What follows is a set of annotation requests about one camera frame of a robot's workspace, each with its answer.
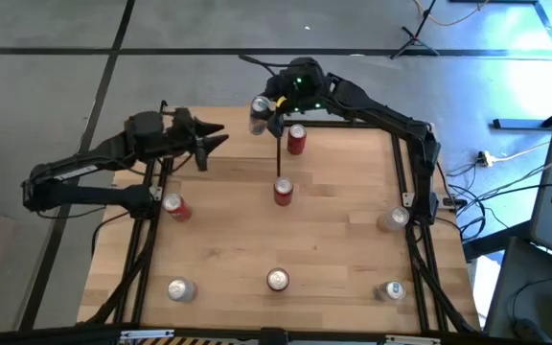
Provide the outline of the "black aluminium table frame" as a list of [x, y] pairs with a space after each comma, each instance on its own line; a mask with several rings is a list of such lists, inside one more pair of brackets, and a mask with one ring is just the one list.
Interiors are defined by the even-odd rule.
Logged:
[[[412, 187], [404, 142], [379, 129], [313, 127], [304, 152], [277, 145], [273, 181], [185, 180], [172, 176], [168, 193], [190, 204], [192, 217], [162, 216], [149, 268], [131, 286], [118, 316], [178, 337], [259, 337], [281, 328], [289, 340], [368, 340], [388, 334], [437, 335], [450, 328], [409, 257], [425, 248], [380, 231], [381, 212]], [[279, 206], [273, 184], [294, 184]], [[283, 268], [290, 283], [273, 291], [268, 271]], [[195, 282], [190, 303], [172, 301], [174, 277]], [[373, 288], [400, 281], [401, 301], [377, 300]]]

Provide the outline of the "black tripod stand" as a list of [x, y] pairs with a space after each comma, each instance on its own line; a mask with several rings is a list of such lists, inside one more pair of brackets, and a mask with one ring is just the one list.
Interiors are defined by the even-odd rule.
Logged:
[[406, 28], [405, 26], [402, 26], [402, 30], [408, 35], [408, 40], [404, 43], [403, 46], [401, 46], [397, 50], [396, 53], [390, 56], [391, 59], [400, 57], [403, 53], [405, 53], [406, 51], [409, 51], [414, 46], [419, 46], [424, 48], [425, 52], [429, 56], [434, 56], [434, 57], [440, 56], [440, 53], [437, 50], [433, 49], [432, 47], [430, 47], [420, 39], [421, 31], [423, 30], [429, 15], [431, 14], [433, 7], [435, 6], [436, 1], [437, 0], [431, 0], [429, 7], [425, 10], [422, 10], [422, 20], [415, 32], [411, 32], [408, 28]]

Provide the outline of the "dark grey desk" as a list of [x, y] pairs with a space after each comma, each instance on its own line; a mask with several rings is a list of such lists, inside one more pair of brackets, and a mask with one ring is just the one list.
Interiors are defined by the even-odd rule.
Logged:
[[505, 249], [484, 332], [516, 339], [522, 323], [552, 341], [552, 254], [511, 238]]

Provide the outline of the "silver orange soda can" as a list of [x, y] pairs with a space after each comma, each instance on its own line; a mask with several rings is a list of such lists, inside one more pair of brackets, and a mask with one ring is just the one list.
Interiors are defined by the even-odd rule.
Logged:
[[168, 297], [174, 302], [193, 302], [197, 293], [196, 283], [186, 277], [174, 277], [167, 286]]

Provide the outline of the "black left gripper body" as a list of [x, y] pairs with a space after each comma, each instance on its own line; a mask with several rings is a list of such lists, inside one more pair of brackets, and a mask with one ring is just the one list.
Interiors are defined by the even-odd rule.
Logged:
[[196, 119], [187, 107], [177, 107], [174, 111], [163, 111], [172, 123], [165, 129], [161, 156], [180, 156], [185, 152], [196, 153]]

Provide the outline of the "tan soda can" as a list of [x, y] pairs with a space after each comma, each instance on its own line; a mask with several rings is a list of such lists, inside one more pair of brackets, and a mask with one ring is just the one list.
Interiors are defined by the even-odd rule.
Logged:
[[376, 226], [383, 232], [403, 231], [409, 220], [408, 210], [402, 206], [397, 206], [381, 212]]

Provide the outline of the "black stand base bar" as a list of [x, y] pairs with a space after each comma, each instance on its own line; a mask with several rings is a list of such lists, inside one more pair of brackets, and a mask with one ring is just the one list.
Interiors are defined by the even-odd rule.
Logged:
[[552, 130], [552, 116], [544, 120], [493, 119], [492, 127], [504, 130]]

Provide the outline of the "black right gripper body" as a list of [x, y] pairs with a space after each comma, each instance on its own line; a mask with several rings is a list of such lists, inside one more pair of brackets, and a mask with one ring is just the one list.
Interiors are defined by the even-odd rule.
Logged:
[[323, 107], [321, 97], [327, 93], [329, 79], [314, 58], [297, 57], [270, 77], [266, 85], [279, 87], [275, 103], [281, 113], [304, 113]]

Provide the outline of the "silver frame end plate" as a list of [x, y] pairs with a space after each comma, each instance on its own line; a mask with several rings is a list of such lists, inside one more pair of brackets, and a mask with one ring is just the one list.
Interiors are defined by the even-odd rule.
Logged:
[[127, 330], [121, 331], [119, 339], [121, 341], [135, 341], [151, 338], [172, 338], [175, 335], [174, 330], [152, 329], [152, 330]]
[[382, 345], [442, 345], [440, 338], [388, 334]]

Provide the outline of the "red Fanta strawberry can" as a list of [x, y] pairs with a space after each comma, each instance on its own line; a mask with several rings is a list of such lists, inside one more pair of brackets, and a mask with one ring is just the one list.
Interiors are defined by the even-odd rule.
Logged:
[[281, 267], [274, 267], [270, 269], [266, 275], [267, 286], [273, 291], [285, 290], [289, 283], [290, 278], [288, 273]]
[[287, 151], [292, 155], [303, 153], [307, 139], [306, 129], [299, 124], [293, 125], [287, 132]]
[[279, 206], [288, 206], [292, 202], [294, 184], [286, 177], [278, 177], [273, 184], [274, 201]]
[[178, 222], [188, 221], [192, 216], [192, 210], [185, 199], [179, 194], [165, 195], [162, 200], [164, 211]]

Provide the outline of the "black hub box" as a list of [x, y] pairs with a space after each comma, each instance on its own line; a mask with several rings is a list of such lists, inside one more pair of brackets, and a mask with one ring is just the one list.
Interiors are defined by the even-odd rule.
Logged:
[[466, 199], [457, 198], [452, 195], [441, 195], [438, 197], [438, 201], [440, 209], [456, 210], [468, 205]]

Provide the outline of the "silver grey soda can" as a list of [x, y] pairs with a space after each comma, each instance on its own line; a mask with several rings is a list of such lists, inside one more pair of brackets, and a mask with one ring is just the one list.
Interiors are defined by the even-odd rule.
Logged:
[[261, 135], [266, 127], [267, 120], [272, 115], [270, 100], [265, 96], [257, 96], [250, 105], [249, 131], [253, 135]]

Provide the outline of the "black computer mouse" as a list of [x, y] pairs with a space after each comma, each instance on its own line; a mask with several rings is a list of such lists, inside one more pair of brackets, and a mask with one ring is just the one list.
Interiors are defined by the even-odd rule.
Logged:
[[552, 338], [531, 319], [516, 320], [513, 331], [519, 339], [552, 344]]

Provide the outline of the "yellow black hazard tape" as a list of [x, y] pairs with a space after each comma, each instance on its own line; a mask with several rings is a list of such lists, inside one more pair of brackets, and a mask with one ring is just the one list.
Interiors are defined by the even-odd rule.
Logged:
[[191, 337], [154, 337], [137, 340], [134, 345], [237, 345], [236, 343], [217, 339]]

